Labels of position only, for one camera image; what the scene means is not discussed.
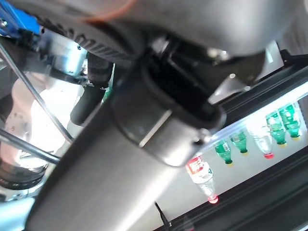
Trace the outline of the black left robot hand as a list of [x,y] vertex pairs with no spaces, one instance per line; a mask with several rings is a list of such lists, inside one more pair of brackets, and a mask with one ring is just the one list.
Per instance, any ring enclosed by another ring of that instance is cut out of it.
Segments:
[[226,121],[208,102],[250,85],[300,0],[14,0],[127,70],[51,173],[28,231],[126,231]]

